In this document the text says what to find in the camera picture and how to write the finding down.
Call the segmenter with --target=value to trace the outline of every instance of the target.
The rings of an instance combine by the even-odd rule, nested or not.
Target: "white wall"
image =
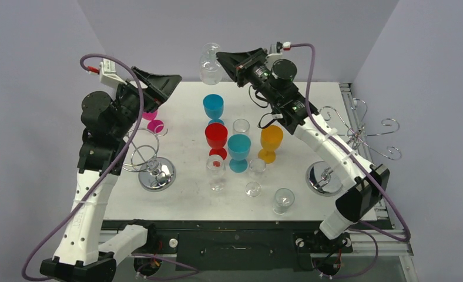
[[[25,257],[71,208],[80,103],[99,88],[79,67],[91,52],[103,48],[75,1],[0,1],[0,281],[22,281]]]
[[[373,121],[399,133],[370,143],[403,151],[388,192],[412,231],[421,281],[463,281],[463,1],[400,0],[353,84]]]
[[[315,79],[352,82],[398,0],[78,0],[100,43],[142,69],[199,80],[201,48],[317,47]],[[306,81],[309,49],[288,55]]]

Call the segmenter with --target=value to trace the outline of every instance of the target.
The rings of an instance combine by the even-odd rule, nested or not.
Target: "purple cable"
[[[308,116],[309,116],[311,122],[313,123],[313,125],[321,132],[322,135],[327,135],[327,132],[325,132],[323,130],[323,128],[321,128],[321,126],[318,125],[318,123],[316,123],[316,121],[314,120],[313,115],[311,114],[311,109],[309,107],[309,91],[310,91],[310,86],[311,86],[311,78],[313,77],[314,58],[315,58],[315,54],[316,54],[314,46],[313,46],[313,44],[310,44],[310,43],[292,44],[290,46],[292,48],[293,47],[309,47],[309,48],[311,48],[311,63],[310,63],[310,69],[309,69],[309,74],[308,74],[308,81],[307,81],[307,85],[306,85],[306,111],[307,111]],[[349,153],[350,153],[349,150],[341,142],[339,142],[337,139],[333,138],[332,136],[330,136],[329,139],[332,142],[334,142],[342,151],[344,151],[346,154],[349,155]],[[373,178],[372,175],[370,175],[365,170],[363,165],[361,165],[361,163],[358,162],[358,160],[353,155],[350,155],[350,158],[353,161],[353,163],[355,163],[356,166],[358,166],[358,168],[368,177],[370,182],[373,183],[373,185],[375,185],[375,187],[382,194],[382,196],[387,201],[387,203],[391,206],[392,210],[394,211],[394,213],[398,217],[398,220],[403,225],[403,229],[404,229],[404,232],[405,232],[405,238],[397,237],[397,236],[395,236],[395,235],[393,235],[393,234],[391,234],[389,232],[386,232],[384,230],[381,230],[381,229],[371,225],[370,223],[366,223],[364,221],[359,221],[359,222],[361,224],[363,224],[363,225],[365,225],[365,226],[367,226],[367,227],[369,227],[369,228],[383,234],[383,235],[386,235],[386,236],[394,239],[394,240],[397,240],[397,241],[400,241],[400,242],[408,242],[408,241],[410,241],[410,238],[411,238],[410,229],[408,228],[408,225],[404,221],[403,216],[401,215],[400,211],[398,210],[398,208],[396,207],[394,202],[389,198],[389,196],[387,195],[385,190],[380,186],[380,184],[378,184],[378,182],[375,180],[375,178]]]
[[[140,122],[142,121],[142,114],[143,114],[143,91],[142,91],[142,85],[140,84],[140,80],[136,77],[135,73],[125,63],[121,62],[120,60],[118,60],[118,59],[116,59],[114,57],[103,55],[103,54],[93,53],[93,54],[88,54],[88,55],[83,56],[79,60],[79,64],[81,65],[81,68],[83,68],[86,71],[89,71],[89,69],[85,66],[85,60],[87,60],[89,58],[103,58],[103,59],[111,60],[111,61],[119,64],[123,68],[125,68],[129,72],[129,74],[133,77],[133,79],[136,82],[136,86],[138,87],[138,95],[140,96],[140,109],[138,111],[138,119],[136,120],[136,123],[135,123],[135,128],[136,129],[139,128],[140,127]],[[67,217],[65,217],[65,219],[62,220],[62,222],[60,222],[59,225],[57,225],[50,232],[50,234],[46,235],[45,238],[41,242],[39,242],[38,245],[31,251],[31,253],[27,257],[26,261],[24,262],[24,266],[22,267],[22,270],[21,270],[22,278],[24,278],[25,280],[28,280],[28,281],[46,281],[46,280],[51,279],[51,278],[48,278],[48,277],[36,278],[36,277],[28,276],[26,274],[26,271],[27,271],[27,268],[29,266],[29,263],[31,262],[34,255],[38,252],[38,250],[41,249],[41,247],[43,247],[43,245],[48,240],[50,240],[50,238],[53,235],[55,235],[55,233],[57,233],[62,227],[64,227],[67,224],[68,221],[71,220],[71,218],[83,206],[83,202],[85,202],[88,199],[88,197],[91,194],[93,194],[93,192],[96,190],[96,188],[98,187],[100,182],[102,182],[102,180],[107,176],[107,174],[109,174],[109,172],[114,168],[114,166],[121,160],[124,153],[128,150],[129,144],[131,144],[131,141],[133,140],[133,138],[135,138],[135,134],[136,134],[136,130],[134,130],[133,134],[131,134],[131,136],[129,136],[128,141],[126,142],[125,146],[121,149],[118,156],[112,161],[112,163],[107,167],[107,169],[102,173],[102,175],[100,175],[100,178],[98,178],[98,180],[95,182],[95,184],[92,185],[90,190],[85,194],[85,196],[81,199],[81,201],[78,203],[78,205],[71,211],[71,213],[69,213],[69,215],[67,215]]]
[[[360,232],[360,233],[363,233],[363,234],[366,234],[366,235],[368,235],[368,236],[372,239],[373,243],[375,244],[375,257],[373,258],[373,261],[371,262],[370,265],[367,266],[367,268],[361,270],[361,271],[358,272],[358,273],[354,273],[354,274],[329,276],[329,275],[326,275],[326,274],[322,273],[321,271],[319,271],[323,277],[327,277],[327,278],[330,278],[330,277],[331,277],[331,279],[346,279],[346,278],[352,278],[352,277],[360,276],[360,275],[365,274],[368,270],[372,269],[372,267],[375,266],[375,263],[377,263],[377,259],[378,259],[378,244],[377,244],[377,240],[375,239],[375,237],[373,237],[372,234],[370,234],[370,233],[368,233],[368,232],[366,232],[366,231],[360,230],[360,229],[351,229],[351,228],[349,228],[349,230],[355,231],[355,232]],[[317,269],[316,263],[315,263],[315,262],[313,262],[313,267],[314,267],[315,269]]]
[[[161,260],[161,261],[165,261],[167,263],[172,263],[172,264],[175,264],[177,266],[181,266],[181,267],[184,267],[188,270],[191,270],[193,271],[192,273],[186,273],[186,274],[182,274],[182,275],[179,275],[179,276],[174,276],[174,277],[150,277],[150,276],[142,276],[140,274],[140,276],[142,276],[143,278],[145,279],[148,279],[148,280],[155,280],[155,281],[168,281],[168,280],[175,280],[175,279],[180,279],[180,278],[185,278],[185,277],[188,277],[188,276],[192,276],[192,275],[195,275],[197,273],[199,273],[198,269],[196,269],[195,267],[192,267],[192,266],[188,266],[187,264],[183,264],[183,263],[179,263],[177,261],[174,261],[174,260],[169,260],[167,258],[164,258],[164,257],[158,257],[158,256],[154,256],[153,254],[131,254],[133,256],[139,256],[139,257],[148,257],[148,258],[151,258],[151,259],[156,259],[156,260]],[[148,266],[150,263],[146,263],[140,267],[138,267],[138,269],[136,270],[136,272],[140,273],[140,271],[142,271],[142,269],[146,266]]]

